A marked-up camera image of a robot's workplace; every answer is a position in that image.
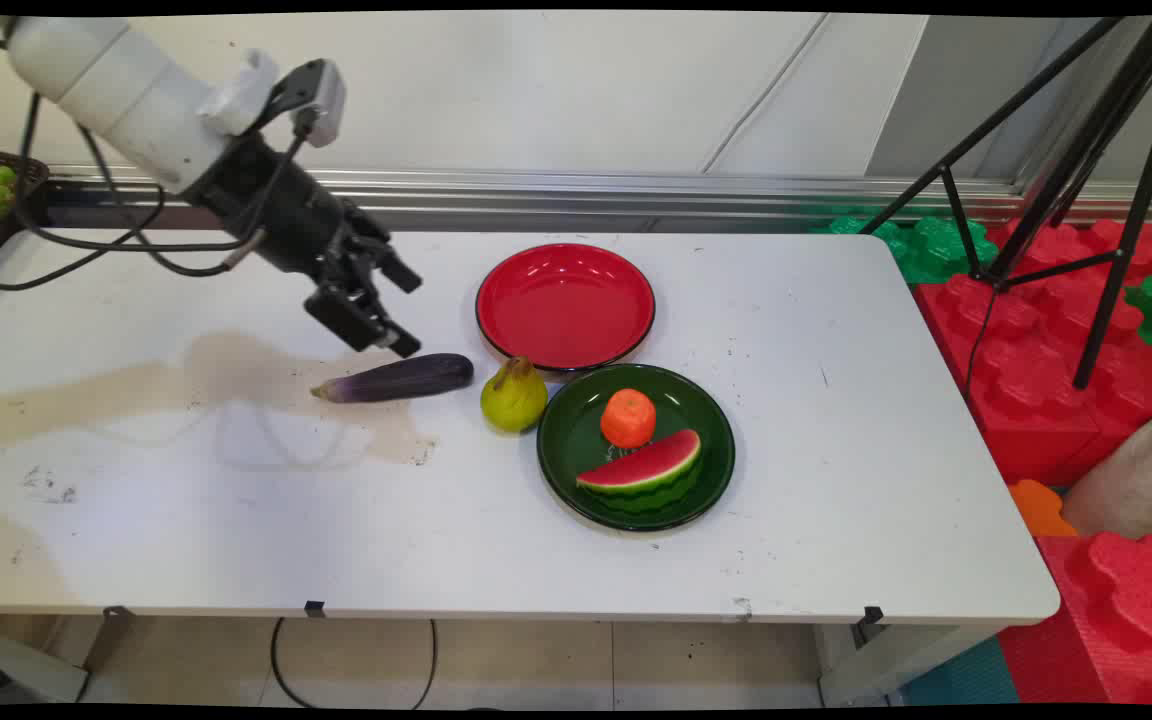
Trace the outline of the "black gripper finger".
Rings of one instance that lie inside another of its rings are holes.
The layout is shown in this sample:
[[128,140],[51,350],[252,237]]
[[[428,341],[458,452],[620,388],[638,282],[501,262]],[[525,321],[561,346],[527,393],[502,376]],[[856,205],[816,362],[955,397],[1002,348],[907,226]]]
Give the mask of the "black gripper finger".
[[346,253],[348,258],[379,272],[399,290],[416,291],[422,278],[401,259],[392,245],[391,233],[376,222],[356,202],[344,200]]
[[420,341],[394,323],[372,293],[351,295],[342,287],[320,285],[303,302],[303,309],[355,351],[388,348],[401,357],[420,351]]

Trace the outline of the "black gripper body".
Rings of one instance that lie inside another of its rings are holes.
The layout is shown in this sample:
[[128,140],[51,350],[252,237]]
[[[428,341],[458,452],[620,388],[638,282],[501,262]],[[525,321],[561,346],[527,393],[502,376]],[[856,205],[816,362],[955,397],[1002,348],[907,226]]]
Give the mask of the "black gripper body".
[[264,232],[255,252],[282,272],[312,279],[329,242],[347,232],[381,242],[370,217],[326,190],[310,173],[285,160],[260,132],[234,138],[219,159],[185,188],[184,200],[207,209],[223,232],[242,240],[250,225]]

